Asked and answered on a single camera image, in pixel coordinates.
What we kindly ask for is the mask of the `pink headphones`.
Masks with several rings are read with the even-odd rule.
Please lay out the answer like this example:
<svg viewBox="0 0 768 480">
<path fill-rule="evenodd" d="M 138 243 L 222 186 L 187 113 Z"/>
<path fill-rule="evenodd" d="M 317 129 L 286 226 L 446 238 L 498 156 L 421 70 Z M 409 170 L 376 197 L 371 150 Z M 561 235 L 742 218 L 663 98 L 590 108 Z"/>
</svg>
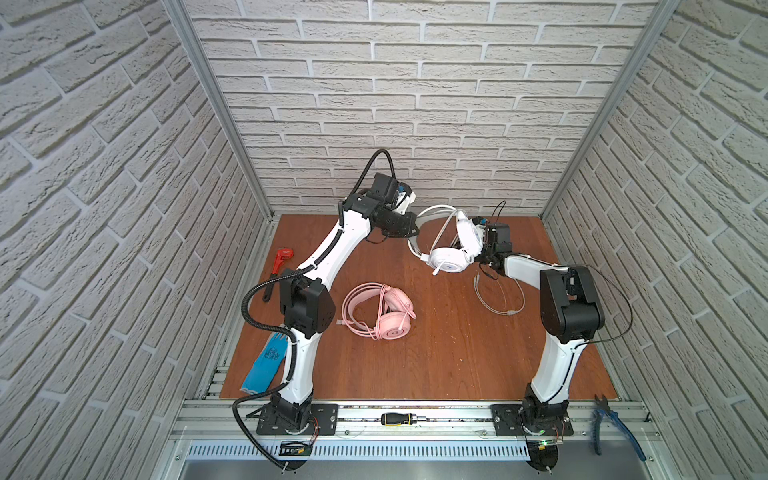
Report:
<svg viewBox="0 0 768 480">
<path fill-rule="evenodd" d="M 364 302 L 377 301 L 374 326 L 354 317 L 355 310 Z M 413 301 L 401 289 L 377 282 L 362 283 L 344 298 L 341 319 L 338 324 L 346 326 L 353 334 L 372 340 L 397 340 L 405 337 L 417 318 Z"/>
</svg>

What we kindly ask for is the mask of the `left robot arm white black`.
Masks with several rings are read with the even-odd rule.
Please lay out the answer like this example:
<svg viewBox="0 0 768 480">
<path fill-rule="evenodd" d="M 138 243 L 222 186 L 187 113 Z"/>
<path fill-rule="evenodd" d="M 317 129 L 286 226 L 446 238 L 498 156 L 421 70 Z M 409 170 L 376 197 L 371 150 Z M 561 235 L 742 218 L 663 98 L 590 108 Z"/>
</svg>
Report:
<svg viewBox="0 0 768 480">
<path fill-rule="evenodd" d="M 382 200 L 355 194 L 340 203 L 337 221 L 320 246 L 280 282 L 280 310 L 289 340 L 284 388 L 271 397 L 271 405 L 293 431 L 310 422 L 317 349 L 336 312 L 330 294 L 333 282 L 375 228 L 390 238 L 412 237 L 418 233 L 416 214 L 407 206 L 392 209 Z"/>
</svg>

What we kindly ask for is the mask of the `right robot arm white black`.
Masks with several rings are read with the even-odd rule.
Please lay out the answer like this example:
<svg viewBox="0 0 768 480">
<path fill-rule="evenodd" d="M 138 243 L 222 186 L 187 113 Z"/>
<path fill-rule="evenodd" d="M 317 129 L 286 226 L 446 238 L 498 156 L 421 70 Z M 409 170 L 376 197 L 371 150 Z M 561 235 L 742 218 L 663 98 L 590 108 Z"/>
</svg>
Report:
<svg viewBox="0 0 768 480">
<path fill-rule="evenodd" d="M 477 262 L 540 292 L 541 322 L 547 337 L 518 416 L 527 432 L 542 435 L 565 419 L 578 360 L 604 326 L 597 288 L 586 266 L 557 265 L 514 252 L 508 225 L 481 218 L 473 223 L 483 230 Z"/>
</svg>

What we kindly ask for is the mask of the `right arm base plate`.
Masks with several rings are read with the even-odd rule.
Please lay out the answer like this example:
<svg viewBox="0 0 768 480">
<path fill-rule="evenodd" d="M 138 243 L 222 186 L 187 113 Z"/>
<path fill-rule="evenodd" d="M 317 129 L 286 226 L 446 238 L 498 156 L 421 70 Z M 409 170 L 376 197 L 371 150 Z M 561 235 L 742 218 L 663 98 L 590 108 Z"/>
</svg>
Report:
<svg viewBox="0 0 768 480">
<path fill-rule="evenodd" d="M 563 436 L 574 434 L 567 411 L 560 406 L 537 407 L 520 403 L 492 404 L 491 420 L 499 437 Z"/>
</svg>

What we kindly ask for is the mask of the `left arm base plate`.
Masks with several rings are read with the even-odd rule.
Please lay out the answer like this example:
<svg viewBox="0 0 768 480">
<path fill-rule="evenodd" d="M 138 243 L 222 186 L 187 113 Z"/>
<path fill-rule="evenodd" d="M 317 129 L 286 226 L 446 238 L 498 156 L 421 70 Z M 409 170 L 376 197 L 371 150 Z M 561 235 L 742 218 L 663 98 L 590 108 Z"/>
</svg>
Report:
<svg viewBox="0 0 768 480">
<path fill-rule="evenodd" d="M 339 405 L 307 403 L 300 406 L 267 404 L 260 412 L 257 434 L 333 436 L 336 432 Z"/>
</svg>

